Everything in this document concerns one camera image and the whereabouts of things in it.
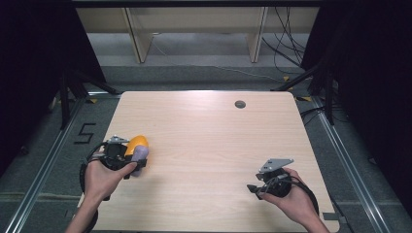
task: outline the table top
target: table top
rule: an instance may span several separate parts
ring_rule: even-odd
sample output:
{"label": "table top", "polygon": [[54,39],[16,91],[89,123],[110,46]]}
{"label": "table top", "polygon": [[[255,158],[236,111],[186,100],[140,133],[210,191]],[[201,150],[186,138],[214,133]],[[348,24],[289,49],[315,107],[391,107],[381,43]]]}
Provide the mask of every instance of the table top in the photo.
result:
{"label": "table top", "polygon": [[268,158],[294,159],[288,167],[315,193],[320,212],[334,213],[288,92],[125,92],[106,139],[139,134],[149,141],[147,167],[101,204],[95,230],[305,231],[246,187],[262,186],[255,174]]}
{"label": "table top", "polygon": [[30,0],[35,4],[76,8],[168,7],[322,7],[353,0]]}

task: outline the wrist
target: wrist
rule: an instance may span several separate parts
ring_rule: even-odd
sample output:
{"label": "wrist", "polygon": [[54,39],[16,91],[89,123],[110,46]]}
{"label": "wrist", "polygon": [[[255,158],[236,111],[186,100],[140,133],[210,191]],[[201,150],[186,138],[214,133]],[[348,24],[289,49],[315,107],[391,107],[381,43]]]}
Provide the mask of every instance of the wrist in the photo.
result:
{"label": "wrist", "polygon": [[329,232],[322,220],[318,216],[309,217],[302,223],[303,227],[309,232],[325,233]]}
{"label": "wrist", "polygon": [[90,196],[85,194],[82,205],[87,205],[88,208],[97,209],[100,203],[103,201],[103,198],[97,196]]}

